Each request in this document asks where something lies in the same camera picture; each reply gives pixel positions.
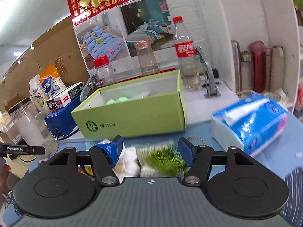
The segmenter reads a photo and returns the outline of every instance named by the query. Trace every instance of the black lid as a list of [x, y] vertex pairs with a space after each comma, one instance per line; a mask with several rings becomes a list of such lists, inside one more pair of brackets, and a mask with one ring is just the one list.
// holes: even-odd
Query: black lid
[[31, 97], [26, 97], [25, 99], [23, 99], [22, 101], [18, 102], [16, 105], [14, 105], [10, 110], [8, 110], [7, 112], [9, 113], [9, 115], [11, 115], [14, 111], [18, 110], [20, 107], [22, 107], [24, 104], [28, 103], [29, 101], [31, 101]]

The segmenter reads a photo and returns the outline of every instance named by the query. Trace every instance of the black circular disc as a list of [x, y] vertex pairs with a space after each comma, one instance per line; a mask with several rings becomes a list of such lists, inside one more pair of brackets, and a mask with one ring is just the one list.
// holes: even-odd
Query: black circular disc
[[26, 214], [61, 218], [79, 212], [95, 197], [95, 182], [76, 170], [50, 166], [45, 175], [37, 172], [27, 174], [13, 190], [18, 207]]
[[213, 206], [229, 215], [265, 219], [283, 210], [288, 187], [270, 171], [237, 166], [212, 177], [207, 183], [206, 195]]

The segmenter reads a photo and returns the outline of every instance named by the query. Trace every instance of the red lid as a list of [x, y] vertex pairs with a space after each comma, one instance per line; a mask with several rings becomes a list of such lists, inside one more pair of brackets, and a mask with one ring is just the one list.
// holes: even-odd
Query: red lid
[[107, 57], [107, 55], [102, 55], [94, 60], [94, 64], [96, 68], [105, 66], [108, 63], [109, 63], [109, 58]]
[[182, 16], [177, 16], [172, 18], [174, 23], [183, 22]]

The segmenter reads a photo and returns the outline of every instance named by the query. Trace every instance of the tissue pack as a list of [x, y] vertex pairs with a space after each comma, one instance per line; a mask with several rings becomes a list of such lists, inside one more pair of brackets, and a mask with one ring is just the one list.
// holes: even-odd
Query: tissue pack
[[213, 137], [224, 150], [236, 146], [255, 156], [283, 132], [287, 109], [266, 99], [252, 94], [212, 115]]

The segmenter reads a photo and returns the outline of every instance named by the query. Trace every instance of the hand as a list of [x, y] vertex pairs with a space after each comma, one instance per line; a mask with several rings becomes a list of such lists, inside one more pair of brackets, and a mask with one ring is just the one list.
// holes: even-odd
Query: hand
[[9, 165], [4, 165], [2, 169], [2, 173], [0, 174], [0, 194], [4, 192], [5, 189], [7, 189], [6, 181], [7, 177], [9, 176], [9, 170], [11, 167]]

